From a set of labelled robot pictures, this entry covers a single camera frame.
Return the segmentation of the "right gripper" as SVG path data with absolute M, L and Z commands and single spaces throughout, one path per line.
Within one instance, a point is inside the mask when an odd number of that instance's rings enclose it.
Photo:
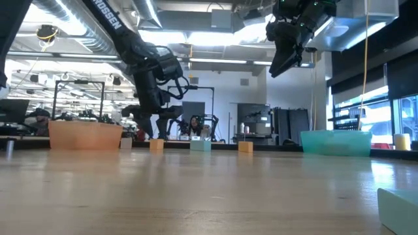
M 298 19 L 292 22 L 275 21 L 266 26 L 268 41 L 274 42 L 276 52 L 269 69 L 275 78 L 295 65 L 300 65 L 307 41 L 314 33 L 314 21 Z

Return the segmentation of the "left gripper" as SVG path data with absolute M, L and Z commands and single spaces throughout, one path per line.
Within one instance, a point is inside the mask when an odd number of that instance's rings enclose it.
M 153 138 L 153 129 L 150 117 L 154 114 L 159 116 L 156 121 L 159 131 L 158 139 L 167 139 L 168 119 L 176 119 L 183 114 L 182 106 L 170 106 L 163 108 L 163 105 L 170 102 L 170 99 L 182 100 L 184 93 L 175 95 L 169 91 L 137 91 L 135 97 L 139 104 L 130 104 L 121 110 L 121 115 L 125 118 L 131 114 L 135 117 L 135 122 L 139 129 L 144 131 L 149 139 Z

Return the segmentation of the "turquoise wooden block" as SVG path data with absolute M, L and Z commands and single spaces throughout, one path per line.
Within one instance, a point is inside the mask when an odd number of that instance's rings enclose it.
M 211 151 L 212 143 L 207 140 L 192 140 L 190 141 L 190 150 L 193 151 Z
M 378 214 L 396 235 L 418 235 L 418 191 L 379 188 Z

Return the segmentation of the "person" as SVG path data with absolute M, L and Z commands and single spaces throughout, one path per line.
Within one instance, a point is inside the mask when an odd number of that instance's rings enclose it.
M 49 111 L 36 108 L 33 112 L 27 115 L 29 118 L 35 118 L 35 122 L 31 124 L 36 129 L 36 136 L 49 136 L 48 123 L 50 120 Z
M 212 129 L 209 125 L 204 125 L 201 123 L 199 116 L 192 116 L 189 124 L 189 137 L 199 136 L 201 139 L 206 139 L 211 137 Z

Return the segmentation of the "grey board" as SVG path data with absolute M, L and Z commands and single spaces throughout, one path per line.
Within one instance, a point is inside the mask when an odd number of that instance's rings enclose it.
M 205 113 L 204 102 L 183 101 L 182 107 L 184 109 L 184 112 L 182 114 L 182 119 L 188 123 L 190 123 L 190 120 L 193 116 L 200 116 Z

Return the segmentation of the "black standing panels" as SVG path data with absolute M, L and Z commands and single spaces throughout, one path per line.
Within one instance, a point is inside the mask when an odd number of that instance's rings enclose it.
M 307 109 L 284 109 L 275 107 L 272 111 L 273 133 L 276 135 L 276 144 L 282 146 L 290 140 L 294 144 L 301 146 L 302 140 L 300 133 L 310 130 Z

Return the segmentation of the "black cabinet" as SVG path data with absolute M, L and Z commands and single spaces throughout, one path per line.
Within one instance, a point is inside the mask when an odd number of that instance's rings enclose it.
M 240 124 L 249 126 L 249 134 L 240 134 Z M 271 114 L 269 104 L 237 104 L 236 141 L 253 142 L 253 145 L 268 145 L 272 140 Z

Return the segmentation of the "orange plastic bin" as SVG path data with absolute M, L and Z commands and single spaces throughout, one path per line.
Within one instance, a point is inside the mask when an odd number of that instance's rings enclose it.
M 123 127 L 87 121 L 50 121 L 50 147 L 65 150 L 118 150 Z

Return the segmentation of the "black window shelf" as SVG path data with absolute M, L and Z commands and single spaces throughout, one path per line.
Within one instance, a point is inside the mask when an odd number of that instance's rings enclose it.
M 350 108 L 348 114 L 328 119 L 333 123 L 334 130 L 359 131 L 361 119 L 366 117 L 364 108 Z

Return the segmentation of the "teal plastic bin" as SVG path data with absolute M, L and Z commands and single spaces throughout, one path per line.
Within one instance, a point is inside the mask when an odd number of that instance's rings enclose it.
M 305 153 L 369 157 L 371 152 L 371 132 L 350 130 L 302 131 L 300 137 Z

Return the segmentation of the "black monitor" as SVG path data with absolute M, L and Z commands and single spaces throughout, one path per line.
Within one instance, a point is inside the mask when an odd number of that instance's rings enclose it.
M 21 123 L 29 106 L 25 99 L 0 99 L 0 122 Z

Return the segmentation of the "yellow cylinder roll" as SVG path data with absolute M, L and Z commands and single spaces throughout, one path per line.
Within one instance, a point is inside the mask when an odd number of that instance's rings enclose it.
M 408 133 L 395 134 L 394 135 L 394 148 L 395 150 L 410 151 L 411 150 L 411 138 Z

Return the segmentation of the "black metal station frame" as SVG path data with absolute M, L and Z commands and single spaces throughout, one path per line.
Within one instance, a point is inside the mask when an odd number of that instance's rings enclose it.
M 199 90 L 199 89 L 209 89 L 212 92 L 212 110 L 211 114 L 203 114 L 199 117 L 203 121 L 211 121 L 211 141 L 216 141 L 216 127 L 219 119 L 214 115 L 214 95 L 215 95 L 215 88 L 214 87 L 201 87 L 201 86 L 194 86 L 194 85 L 187 85 L 187 86 L 180 86 L 180 88 L 185 89 L 184 94 L 190 90 Z
M 96 82 L 96 81 L 89 81 L 89 80 L 56 80 L 55 81 L 55 87 L 54 87 L 54 97 L 53 97 L 53 106 L 52 106 L 52 114 L 51 114 L 51 119 L 52 120 L 56 120 L 56 103 L 57 103 L 57 94 L 61 91 L 59 89 L 59 84 L 60 83 L 65 83 L 64 87 L 69 84 L 69 83 L 73 83 L 73 84 L 101 84 L 102 88 L 99 90 L 101 92 L 101 101 L 100 101 L 100 109 L 99 109 L 99 119 L 102 118 L 103 116 L 103 106 L 104 106 L 104 97 L 105 97 L 105 83 L 104 82 Z

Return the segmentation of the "rectangular silver ventilation duct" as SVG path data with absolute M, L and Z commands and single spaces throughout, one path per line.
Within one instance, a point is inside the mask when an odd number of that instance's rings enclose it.
M 342 52 L 399 17 L 398 0 L 341 0 L 336 6 L 336 15 L 317 29 L 307 48 Z

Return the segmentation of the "round silver ventilation duct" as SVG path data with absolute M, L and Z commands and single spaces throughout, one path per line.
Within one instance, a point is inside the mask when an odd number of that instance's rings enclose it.
M 113 42 L 81 0 L 32 0 L 55 26 L 93 54 L 118 55 Z

